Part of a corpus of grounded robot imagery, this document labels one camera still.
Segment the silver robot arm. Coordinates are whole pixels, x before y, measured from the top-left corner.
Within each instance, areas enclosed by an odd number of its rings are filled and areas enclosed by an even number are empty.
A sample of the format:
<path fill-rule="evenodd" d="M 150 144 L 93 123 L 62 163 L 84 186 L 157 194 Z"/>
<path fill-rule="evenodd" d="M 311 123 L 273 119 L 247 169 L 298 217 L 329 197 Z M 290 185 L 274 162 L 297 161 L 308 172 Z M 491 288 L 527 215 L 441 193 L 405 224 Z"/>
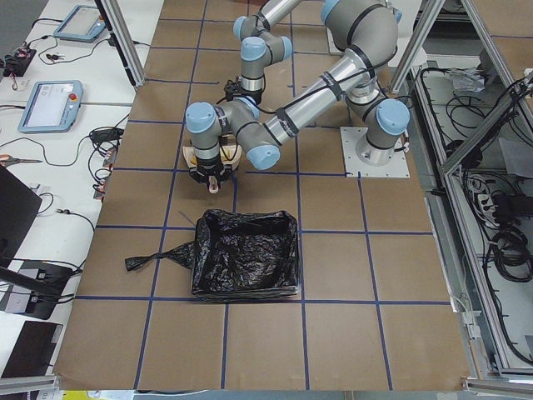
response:
<path fill-rule="evenodd" d="M 233 34 L 241 41 L 237 93 L 252 98 L 256 104 L 262 102 L 265 69 L 287 60 L 293 53 L 291 40 L 275 36 L 271 29 L 300 3 L 298 0 L 266 1 L 255 14 L 241 16 L 234 22 Z"/>
<path fill-rule="evenodd" d="M 241 42 L 241 73 L 227 84 L 222 105 L 195 102 L 187 107 L 186 126 L 191 134 L 195 165 L 190 176 L 217 193 L 232 174 L 231 161 L 222 150 L 222 137 L 231 134 L 237 148 L 257 170 L 267 170 L 280 159 L 280 148 L 300 130 L 340 101 L 367 125 L 356 145 L 358 157 L 382 166 L 407 129 L 410 112 L 395 98 L 388 98 L 377 76 L 397 51 L 401 12 L 384 1 L 326 1 L 321 21 L 341 50 L 340 60 L 303 93 L 259 122 L 265 68 L 292 54 L 288 37 L 274 36 L 272 28 L 296 6 L 296 1 L 267 1 L 253 15 L 239 17 L 233 33 Z"/>

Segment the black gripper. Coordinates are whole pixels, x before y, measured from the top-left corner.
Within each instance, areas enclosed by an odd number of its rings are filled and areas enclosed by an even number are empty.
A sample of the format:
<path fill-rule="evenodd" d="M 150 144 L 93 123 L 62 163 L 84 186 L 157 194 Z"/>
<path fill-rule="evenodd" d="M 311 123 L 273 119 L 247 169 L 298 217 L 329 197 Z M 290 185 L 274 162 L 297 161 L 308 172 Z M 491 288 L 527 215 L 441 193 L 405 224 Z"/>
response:
<path fill-rule="evenodd" d="M 189 168 L 188 173 L 196 182 L 206 186 L 210 184 L 210 178 L 214 178 L 220 185 L 232 174 L 232 166 L 221 160 L 200 160 L 198 165 Z"/>

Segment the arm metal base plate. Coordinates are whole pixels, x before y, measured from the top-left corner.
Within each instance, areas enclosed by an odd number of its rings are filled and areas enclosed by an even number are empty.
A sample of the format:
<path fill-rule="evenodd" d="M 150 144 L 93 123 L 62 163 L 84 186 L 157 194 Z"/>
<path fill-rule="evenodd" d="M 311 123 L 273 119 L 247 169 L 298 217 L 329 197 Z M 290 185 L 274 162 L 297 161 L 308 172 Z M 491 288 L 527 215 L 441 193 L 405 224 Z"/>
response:
<path fill-rule="evenodd" d="M 401 137 L 394 148 L 380 150 L 367 141 L 366 127 L 341 127 L 341 145 L 346 175 L 349 178 L 410 177 Z"/>

